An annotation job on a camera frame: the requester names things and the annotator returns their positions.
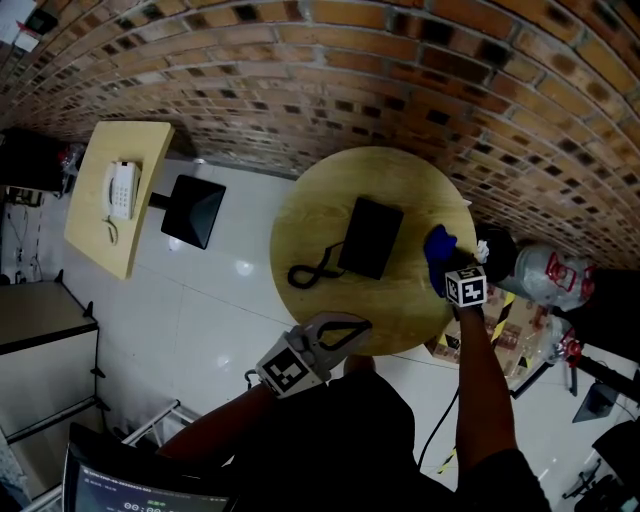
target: white tile floor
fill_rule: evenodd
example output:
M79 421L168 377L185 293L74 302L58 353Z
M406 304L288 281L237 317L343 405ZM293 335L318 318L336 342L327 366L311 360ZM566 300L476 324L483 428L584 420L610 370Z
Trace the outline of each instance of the white tile floor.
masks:
M45 277L65 269L65 283L84 304L94 302L100 322L99 364L107 379L100 395L113 408L109 422L136 426L171 399L204 414L246 389L245 370L274 343L293 319L282 304L269 267L269 237L279 206L294 183L280 178L177 161L167 161L156 192L169 194L178 174L227 187L206 251L170 240L160 231L163 213L149 209L128 281L112 278L63 240L68 197L47 197L30 210L23 243L23 271L30 276L39 231L39 259ZM22 235L22 208L12 208ZM15 272L16 237L4 222L3 271ZM636 365L592 350L593 357L632 375ZM412 407L416 417L416 457L446 409L457 386L456 368L422 347L377 359L379 372ZM571 487L591 444L614 423L620 408L604 419L572 424L593 379L581 374L579 394L566 390L563 367L548 371L514 402L520 448L551 502ZM457 408L444 422L423 471L455 488L455 459L436 471L454 445Z

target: round wooden table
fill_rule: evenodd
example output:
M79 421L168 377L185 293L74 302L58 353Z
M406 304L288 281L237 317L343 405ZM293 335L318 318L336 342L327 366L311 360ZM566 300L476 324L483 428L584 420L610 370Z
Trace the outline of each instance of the round wooden table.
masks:
M287 273L292 266L316 267L326 247L344 240L360 196L404 212L382 279L347 272L338 279L321 278L307 290L291 286ZM452 318L451 306L431 287L422 249L438 224L458 237L458 247L476 253L475 229L462 196L421 158L380 147L325 158L298 179L274 222L271 271L278 293L300 323L321 311L371 321L372 335L361 354L394 354L418 346L439 335ZM327 270L339 270L339 254L336 247Z

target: wooden table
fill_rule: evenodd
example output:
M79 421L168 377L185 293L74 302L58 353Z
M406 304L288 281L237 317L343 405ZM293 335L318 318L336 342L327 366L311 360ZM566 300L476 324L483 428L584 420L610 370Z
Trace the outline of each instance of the wooden table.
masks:
M382 279L351 272L308 290L287 282L293 265L317 266L324 249L344 240L359 196L400 209L404 218ZM271 233L271 271L287 309L302 323L321 311L343 311L373 323L362 354L393 354L439 335L451 306L429 281L425 236L438 224L476 253L471 215L455 186L424 160L390 148L342 151L305 172L285 200ZM327 269L337 269L340 250Z
M114 121L98 123L91 135L71 196L64 237L120 279L131 276L153 179L162 168L174 131L170 123ZM118 243L111 245L102 222L102 187L107 165L118 160L136 162L141 174L133 218L111 217L118 228Z

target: cardboard box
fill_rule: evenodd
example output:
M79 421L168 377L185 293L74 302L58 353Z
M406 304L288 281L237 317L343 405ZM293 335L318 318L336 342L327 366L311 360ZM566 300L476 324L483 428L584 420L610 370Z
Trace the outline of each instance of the cardboard box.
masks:
M508 312L495 352L505 377L510 383L515 383L539 363L542 348L539 345L549 310L518 296L505 308L507 294L488 284L487 302L482 306L482 311L490 340L493 339L503 308L505 314ZM457 364L460 358L460 322L451 320L443 333L429 340L426 346L433 357Z

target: black tablet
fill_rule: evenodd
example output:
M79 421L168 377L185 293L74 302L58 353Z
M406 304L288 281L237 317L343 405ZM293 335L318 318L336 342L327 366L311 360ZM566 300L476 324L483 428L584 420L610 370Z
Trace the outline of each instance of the black tablet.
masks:
M338 266L380 279L403 215L400 210L359 197L351 214Z
M228 512L231 483L71 425L62 501L65 512Z

